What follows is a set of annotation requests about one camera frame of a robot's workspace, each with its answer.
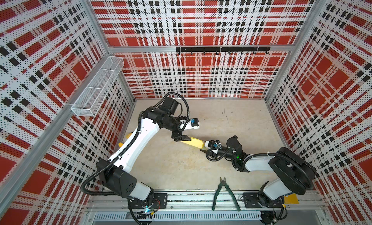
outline yellow object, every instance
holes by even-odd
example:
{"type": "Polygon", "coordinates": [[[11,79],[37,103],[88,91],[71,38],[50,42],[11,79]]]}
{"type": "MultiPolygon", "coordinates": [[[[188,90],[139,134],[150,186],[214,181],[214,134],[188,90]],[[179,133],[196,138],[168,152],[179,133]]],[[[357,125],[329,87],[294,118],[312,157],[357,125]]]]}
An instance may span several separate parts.
{"type": "Polygon", "coordinates": [[[295,193],[293,193],[291,195],[284,196],[284,203],[286,203],[286,204],[299,204],[298,199],[297,199],[297,195],[295,193]]]}
{"type": "Polygon", "coordinates": [[[191,146],[194,146],[196,148],[203,148],[204,147],[204,142],[200,139],[195,139],[193,137],[190,137],[191,138],[191,141],[181,141],[185,144],[188,144],[188,145],[191,145],[191,146]]]}
{"type": "Polygon", "coordinates": [[[126,139],[129,139],[129,137],[132,135],[133,133],[129,133],[125,136],[126,139]]]}

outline red plaid pattern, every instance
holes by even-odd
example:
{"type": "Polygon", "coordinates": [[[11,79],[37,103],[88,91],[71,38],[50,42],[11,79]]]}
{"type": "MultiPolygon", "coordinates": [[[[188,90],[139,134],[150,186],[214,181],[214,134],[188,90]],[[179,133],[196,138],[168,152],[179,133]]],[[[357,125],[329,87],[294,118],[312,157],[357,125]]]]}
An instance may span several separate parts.
{"type": "Polygon", "coordinates": [[[286,53],[138,53],[123,57],[123,73],[137,98],[176,91],[185,97],[263,98],[286,53]]]}
{"type": "Polygon", "coordinates": [[[315,0],[90,0],[110,46],[293,44],[315,0]]]}
{"type": "Polygon", "coordinates": [[[372,0],[328,0],[271,108],[336,224],[372,218],[372,0]]]}

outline pliers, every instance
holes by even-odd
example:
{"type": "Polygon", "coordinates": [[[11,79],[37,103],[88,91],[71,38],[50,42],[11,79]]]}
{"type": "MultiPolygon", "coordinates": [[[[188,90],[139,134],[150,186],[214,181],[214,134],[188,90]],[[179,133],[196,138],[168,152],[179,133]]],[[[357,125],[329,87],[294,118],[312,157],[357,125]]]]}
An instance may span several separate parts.
{"type": "Polygon", "coordinates": [[[214,194],[212,210],[214,210],[214,209],[216,208],[217,196],[218,196],[218,194],[220,193],[220,191],[221,191],[221,189],[222,189],[222,186],[225,186],[226,190],[229,192],[230,196],[232,197],[232,200],[234,201],[234,204],[235,204],[235,206],[236,206],[236,209],[237,209],[238,211],[240,211],[240,206],[239,206],[238,202],[236,201],[235,195],[234,195],[233,192],[231,191],[229,185],[226,184],[226,177],[224,177],[223,180],[222,180],[222,178],[220,177],[220,182],[221,182],[221,183],[218,185],[217,191],[216,191],[216,193],[214,194]]]}

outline white wire basket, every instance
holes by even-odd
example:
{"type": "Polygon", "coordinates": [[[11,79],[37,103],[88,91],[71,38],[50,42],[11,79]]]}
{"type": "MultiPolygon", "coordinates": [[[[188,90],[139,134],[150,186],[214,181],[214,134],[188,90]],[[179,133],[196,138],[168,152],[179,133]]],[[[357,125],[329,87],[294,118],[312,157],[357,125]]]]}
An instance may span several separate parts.
{"type": "Polygon", "coordinates": [[[124,66],[123,58],[110,56],[72,106],[76,116],[94,117],[124,66]]]}

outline black mounting plate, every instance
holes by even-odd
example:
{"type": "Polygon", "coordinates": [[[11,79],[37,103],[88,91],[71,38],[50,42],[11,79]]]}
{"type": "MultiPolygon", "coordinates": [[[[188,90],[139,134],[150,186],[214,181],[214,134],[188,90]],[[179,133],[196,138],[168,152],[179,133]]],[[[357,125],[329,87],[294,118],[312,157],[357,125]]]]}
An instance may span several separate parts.
{"type": "MultiPolygon", "coordinates": [[[[270,204],[268,208],[281,208],[282,207],[282,202],[280,199],[277,198],[273,201],[273,203],[270,204]]],[[[257,192],[254,193],[243,193],[243,199],[244,199],[244,204],[246,208],[260,208],[261,210],[264,210],[266,208],[262,208],[260,204],[258,204],[257,200],[257,192]]]]}
{"type": "MultiPolygon", "coordinates": [[[[154,199],[160,201],[160,209],[165,209],[167,207],[167,199],[168,199],[167,193],[155,193],[154,199]]],[[[130,202],[129,204],[132,209],[143,209],[141,205],[137,204],[136,200],[130,202]]],[[[158,209],[159,208],[158,201],[155,201],[154,204],[152,204],[150,208],[158,209]]]]}

